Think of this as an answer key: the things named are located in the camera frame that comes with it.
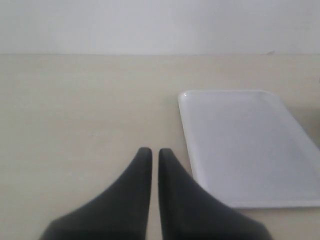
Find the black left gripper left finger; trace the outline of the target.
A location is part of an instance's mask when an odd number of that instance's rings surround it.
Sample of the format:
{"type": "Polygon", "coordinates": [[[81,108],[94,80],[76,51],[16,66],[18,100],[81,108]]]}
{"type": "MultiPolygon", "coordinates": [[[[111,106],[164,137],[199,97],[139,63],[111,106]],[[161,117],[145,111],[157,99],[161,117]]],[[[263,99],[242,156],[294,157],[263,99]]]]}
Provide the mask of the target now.
{"type": "Polygon", "coordinates": [[[152,151],[138,149],[119,178],[47,227],[42,240],[144,240],[151,199],[152,151]]]}

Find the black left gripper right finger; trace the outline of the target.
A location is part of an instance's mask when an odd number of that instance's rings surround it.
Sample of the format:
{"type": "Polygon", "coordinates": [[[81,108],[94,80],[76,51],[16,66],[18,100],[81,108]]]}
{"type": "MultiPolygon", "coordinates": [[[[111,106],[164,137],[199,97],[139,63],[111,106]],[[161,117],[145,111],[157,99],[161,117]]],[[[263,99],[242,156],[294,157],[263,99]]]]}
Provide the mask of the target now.
{"type": "Polygon", "coordinates": [[[164,240],[270,240],[260,222],[205,191],[170,148],[158,154],[158,203],[164,240]]]}

